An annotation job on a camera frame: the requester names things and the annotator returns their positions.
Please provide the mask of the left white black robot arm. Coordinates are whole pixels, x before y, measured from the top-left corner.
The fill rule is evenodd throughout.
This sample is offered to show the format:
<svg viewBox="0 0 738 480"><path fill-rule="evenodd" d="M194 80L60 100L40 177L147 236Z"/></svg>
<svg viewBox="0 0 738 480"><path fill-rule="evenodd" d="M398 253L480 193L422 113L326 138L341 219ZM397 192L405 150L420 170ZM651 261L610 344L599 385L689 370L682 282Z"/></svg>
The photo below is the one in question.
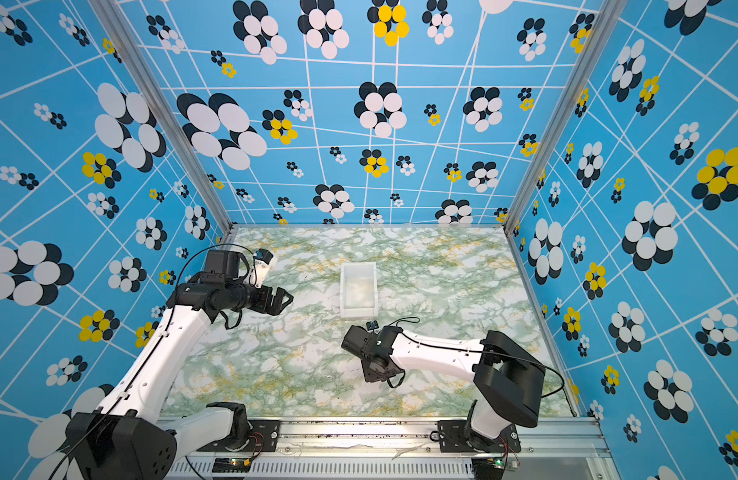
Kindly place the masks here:
<svg viewBox="0 0 738 480"><path fill-rule="evenodd" d="M266 249L224 244L204 249L202 271L176 285L163 322L123 379L89 412L72 415L63 464L83 479L163 479L172 465L213 442L233 449L263 447L247 411L237 402L214 402L197 414L160 427L164 402L185 360L217 320L231 330L231 312L278 316L292 301L283 288L265 285L277 261Z"/></svg>

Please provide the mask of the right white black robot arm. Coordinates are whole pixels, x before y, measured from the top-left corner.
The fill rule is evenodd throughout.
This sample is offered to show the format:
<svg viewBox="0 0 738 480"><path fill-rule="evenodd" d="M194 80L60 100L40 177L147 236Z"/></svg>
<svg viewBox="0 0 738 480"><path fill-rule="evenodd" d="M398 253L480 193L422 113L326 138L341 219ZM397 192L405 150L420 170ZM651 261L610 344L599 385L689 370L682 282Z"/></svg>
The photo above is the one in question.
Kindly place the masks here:
<svg viewBox="0 0 738 480"><path fill-rule="evenodd" d="M464 436L477 451L493 451L511 426L538 425L548 368L501 332L490 330L482 339L451 340L395 325L377 332L352 326L341 348L360 360L367 383L390 385L398 375L422 370L475 385L480 396L469 409Z"/></svg>

